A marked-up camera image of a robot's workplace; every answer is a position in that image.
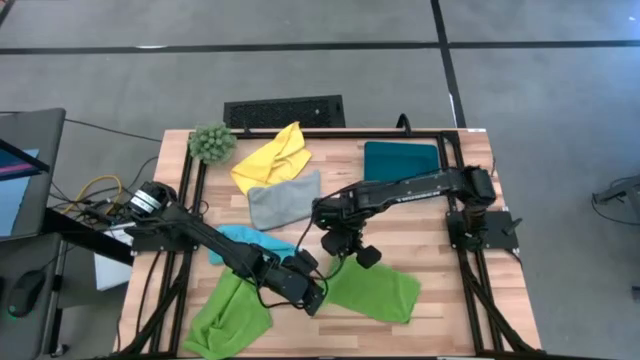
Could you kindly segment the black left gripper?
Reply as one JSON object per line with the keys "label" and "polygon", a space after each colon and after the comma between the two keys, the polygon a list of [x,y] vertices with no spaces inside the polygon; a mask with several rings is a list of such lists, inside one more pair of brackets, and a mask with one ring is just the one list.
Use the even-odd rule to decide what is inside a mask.
{"label": "black left gripper", "polygon": [[288,303],[300,305],[309,316],[321,307],[324,289],[308,274],[289,264],[275,264],[261,277],[260,285],[283,297]]}

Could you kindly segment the grey microfiber towel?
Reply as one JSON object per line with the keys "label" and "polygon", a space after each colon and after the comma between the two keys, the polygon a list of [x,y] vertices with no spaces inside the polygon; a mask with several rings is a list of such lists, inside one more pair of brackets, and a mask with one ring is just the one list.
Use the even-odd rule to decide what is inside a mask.
{"label": "grey microfiber towel", "polygon": [[280,228],[311,216],[312,202],[321,196],[321,174],[313,171],[269,187],[253,187],[247,195],[253,227],[261,231]]}

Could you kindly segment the green microfiber towel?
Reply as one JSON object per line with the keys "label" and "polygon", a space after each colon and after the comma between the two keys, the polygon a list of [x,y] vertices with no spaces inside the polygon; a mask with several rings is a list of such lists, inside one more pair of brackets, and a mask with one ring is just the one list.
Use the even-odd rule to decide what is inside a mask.
{"label": "green microfiber towel", "polygon": [[206,360],[237,355],[272,327],[255,287],[225,269],[207,302],[191,321],[182,348]]}
{"label": "green microfiber towel", "polygon": [[409,323],[421,293],[420,281],[385,264],[369,269],[348,257],[332,265],[326,304],[336,305],[380,322]]}

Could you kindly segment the turquoise microfiber towel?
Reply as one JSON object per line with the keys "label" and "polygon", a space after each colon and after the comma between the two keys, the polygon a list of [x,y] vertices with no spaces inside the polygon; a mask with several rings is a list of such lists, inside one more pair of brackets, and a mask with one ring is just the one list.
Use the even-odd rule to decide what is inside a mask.
{"label": "turquoise microfiber towel", "polygon": [[221,225],[216,230],[233,241],[259,245],[277,254],[281,259],[295,253],[295,246],[291,243],[244,225]]}

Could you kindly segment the yellow microfiber towel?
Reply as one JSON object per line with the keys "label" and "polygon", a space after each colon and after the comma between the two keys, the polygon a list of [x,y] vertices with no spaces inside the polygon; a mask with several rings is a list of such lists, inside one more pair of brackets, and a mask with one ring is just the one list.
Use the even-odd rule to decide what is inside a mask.
{"label": "yellow microfiber towel", "polygon": [[247,196],[254,187],[269,187],[294,180],[311,157],[300,123],[293,122],[271,142],[234,166],[230,175],[239,190]]}

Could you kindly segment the teal tray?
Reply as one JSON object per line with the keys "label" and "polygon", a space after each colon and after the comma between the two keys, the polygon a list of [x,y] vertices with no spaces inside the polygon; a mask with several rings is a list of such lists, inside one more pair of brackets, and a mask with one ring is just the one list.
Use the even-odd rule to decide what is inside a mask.
{"label": "teal tray", "polygon": [[365,181],[396,181],[439,168],[434,145],[374,141],[364,145]]}

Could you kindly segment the black perforated floor grille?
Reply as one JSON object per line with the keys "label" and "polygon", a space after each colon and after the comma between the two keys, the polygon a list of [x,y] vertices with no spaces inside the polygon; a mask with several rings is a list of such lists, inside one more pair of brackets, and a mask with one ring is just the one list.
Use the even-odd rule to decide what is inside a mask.
{"label": "black perforated floor grille", "polygon": [[341,95],[226,102],[224,123],[234,129],[284,128],[299,121],[303,128],[345,128]]}

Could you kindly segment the green artificial potted plant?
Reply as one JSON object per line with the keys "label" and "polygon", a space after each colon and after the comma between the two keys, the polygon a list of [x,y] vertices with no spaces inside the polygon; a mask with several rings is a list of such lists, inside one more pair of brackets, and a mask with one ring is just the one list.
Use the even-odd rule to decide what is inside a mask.
{"label": "green artificial potted plant", "polygon": [[237,137],[224,124],[197,127],[188,140],[189,154],[206,165],[219,165],[230,160]]}

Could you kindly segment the white paper sheet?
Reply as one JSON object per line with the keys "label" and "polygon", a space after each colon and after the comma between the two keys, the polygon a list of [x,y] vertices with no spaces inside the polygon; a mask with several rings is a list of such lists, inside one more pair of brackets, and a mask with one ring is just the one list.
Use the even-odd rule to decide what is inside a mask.
{"label": "white paper sheet", "polygon": [[[113,226],[104,232],[105,235],[131,246],[133,238],[124,229],[134,223]],[[109,259],[102,255],[94,255],[95,282],[98,291],[106,291],[130,280],[132,266]]]}

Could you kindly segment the black computer mouse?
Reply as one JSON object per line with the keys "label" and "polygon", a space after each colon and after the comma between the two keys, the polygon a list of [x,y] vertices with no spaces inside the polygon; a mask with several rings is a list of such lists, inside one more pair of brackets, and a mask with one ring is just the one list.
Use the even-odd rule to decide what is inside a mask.
{"label": "black computer mouse", "polygon": [[27,316],[33,310],[45,280],[46,275],[43,270],[24,273],[9,292],[8,313],[15,318]]}

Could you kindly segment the grey floor stand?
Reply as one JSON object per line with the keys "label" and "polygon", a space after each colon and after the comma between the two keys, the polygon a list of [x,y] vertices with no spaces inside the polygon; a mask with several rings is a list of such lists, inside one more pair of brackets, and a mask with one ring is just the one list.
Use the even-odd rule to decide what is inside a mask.
{"label": "grey floor stand", "polygon": [[[636,221],[624,221],[609,217],[601,213],[597,208],[598,205],[604,205],[614,199],[622,200],[623,198],[628,200],[636,217]],[[595,213],[606,220],[623,225],[640,227],[640,175],[613,180],[607,189],[592,194],[591,205]]]}

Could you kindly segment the dark desk monitor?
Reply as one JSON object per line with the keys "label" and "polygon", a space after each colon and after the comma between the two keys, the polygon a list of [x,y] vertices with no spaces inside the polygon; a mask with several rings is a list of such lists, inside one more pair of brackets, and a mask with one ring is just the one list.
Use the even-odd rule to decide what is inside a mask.
{"label": "dark desk monitor", "polygon": [[0,235],[0,242],[41,232],[65,118],[62,108],[0,116],[0,139],[20,150],[37,149],[37,159],[49,166],[48,172],[29,179],[12,229]]}

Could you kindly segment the black aluminium table frame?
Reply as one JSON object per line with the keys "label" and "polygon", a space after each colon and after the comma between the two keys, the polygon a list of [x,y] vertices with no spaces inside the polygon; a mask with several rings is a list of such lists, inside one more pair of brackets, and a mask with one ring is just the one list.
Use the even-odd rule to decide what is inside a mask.
{"label": "black aluminium table frame", "polygon": [[[309,129],[304,130],[306,148],[312,158],[301,175],[321,172],[322,191],[330,193],[362,178],[364,145],[367,141],[438,144],[435,138],[403,136],[400,129]],[[455,139],[465,165],[491,168],[493,154],[484,129],[449,130],[444,140]],[[164,134],[154,180],[179,187],[190,130],[168,130]],[[224,166],[208,168],[202,198],[209,204],[204,219],[211,225],[250,225],[248,202],[229,174],[239,161],[271,141],[275,134],[256,130],[238,141],[234,158]],[[335,305],[327,305],[311,318],[291,306],[271,309],[273,326],[239,357],[277,359],[313,357],[322,360],[349,357],[426,357],[475,355],[469,311],[455,249],[449,245],[443,197],[393,206],[372,218],[365,227],[367,244],[382,252],[381,263],[411,274],[421,282],[421,291],[409,324],[378,322]],[[487,274],[496,306],[509,324],[535,349],[541,343],[534,320],[523,271],[503,250],[484,251]],[[136,335],[145,280],[155,253],[136,257],[119,324],[121,350]],[[190,322],[215,289],[223,271],[208,263],[206,249],[192,256],[186,289],[181,336],[176,355],[196,355],[182,349]]]}

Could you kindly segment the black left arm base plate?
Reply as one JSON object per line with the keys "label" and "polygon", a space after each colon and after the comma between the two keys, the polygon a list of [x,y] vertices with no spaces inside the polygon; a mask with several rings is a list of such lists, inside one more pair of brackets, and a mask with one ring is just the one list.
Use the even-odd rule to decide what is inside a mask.
{"label": "black left arm base plate", "polygon": [[133,239],[135,252],[186,252],[198,250],[200,245],[185,232],[184,220],[165,220],[160,217],[134,217],[134,226],[125,230]]}

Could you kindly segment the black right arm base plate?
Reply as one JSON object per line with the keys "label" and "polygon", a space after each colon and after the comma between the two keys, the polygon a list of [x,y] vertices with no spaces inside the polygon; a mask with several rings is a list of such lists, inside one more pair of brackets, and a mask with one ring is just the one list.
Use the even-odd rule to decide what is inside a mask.
{"label": "black right arm base plate", "polygon": [[519,247],[513,220],[508,211],[488,211],[479,219],[469,220],[463,212],[446,214],[450,242],[455,248],[475,252],[480,249],[514,250]]}

